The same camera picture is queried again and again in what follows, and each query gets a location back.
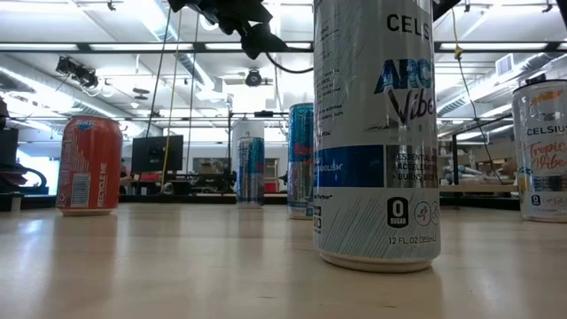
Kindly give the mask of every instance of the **can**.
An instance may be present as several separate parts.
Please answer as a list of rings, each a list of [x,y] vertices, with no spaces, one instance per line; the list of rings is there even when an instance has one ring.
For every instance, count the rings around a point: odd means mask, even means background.
[[[431,0],[315,1],[314,241],[332,264],[439,256]]]
[[[292,219],[310,220],[313,209],[313,104],[290,108],[287,206]]]
[[[118,206],[121,153],[116,121],[74,116],[67,123],[56,204],[63,215],[109,214]]]
[[[567,222],[567,81],[516,89],[513,113],[522,216]]]
[[[264,206],[264,139],[242,137],[238,140],[237,206]]]

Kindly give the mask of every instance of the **energy drink can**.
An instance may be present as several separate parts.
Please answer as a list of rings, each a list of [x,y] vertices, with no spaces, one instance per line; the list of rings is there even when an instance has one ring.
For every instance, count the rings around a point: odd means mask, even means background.
[[[313,209],[313,104],[290,108],[287,206],[292,219],[312,219]]]
[[[439,256],[431,0],[315,0],[314,241],[410,272]]]
[[[522,216],[567,222],[567,81],[523,86],[513,106]]]
[[[242,137],[238,140],[237,206],[264,206],[264,139]]]
[[[63,215],[109,214],[118,206],[121,154],[116,121],[75,116],[67,123],[56,204]]]

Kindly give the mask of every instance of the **blue and silver can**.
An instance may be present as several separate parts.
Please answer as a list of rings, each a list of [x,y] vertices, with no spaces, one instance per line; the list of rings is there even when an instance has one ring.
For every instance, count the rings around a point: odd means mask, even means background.
[[[264,206],[264,139],[242,137],[238,140],[237,206]]]
[[[314,241],[345,268],[439,256],[431,0],[315,0]]]
[[[313,104],[290,108],[287,211],[292,219],[313,218],[313,125]]]

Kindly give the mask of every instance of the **monitor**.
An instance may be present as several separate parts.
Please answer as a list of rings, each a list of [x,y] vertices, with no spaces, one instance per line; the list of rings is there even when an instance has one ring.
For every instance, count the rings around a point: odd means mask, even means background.
[[[166,136],[135,138],[132,143],[132,171],[161,172],[166,157]],[[167,171],[183,170],[183,136],[169,137]]]

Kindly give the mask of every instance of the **computer monitor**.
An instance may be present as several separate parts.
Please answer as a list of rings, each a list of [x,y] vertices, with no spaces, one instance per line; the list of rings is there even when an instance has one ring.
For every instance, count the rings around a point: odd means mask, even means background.
[[[166,156],[167,137],[135,138],[132,143],[132,171],[161,172]],[[183,136],[169,137],[167,171],[183,170]]]
[[[16,152],[18,151],[18,130],[0,129],[0,141],[2,141],[0,164],[11,166],[16,165]]]

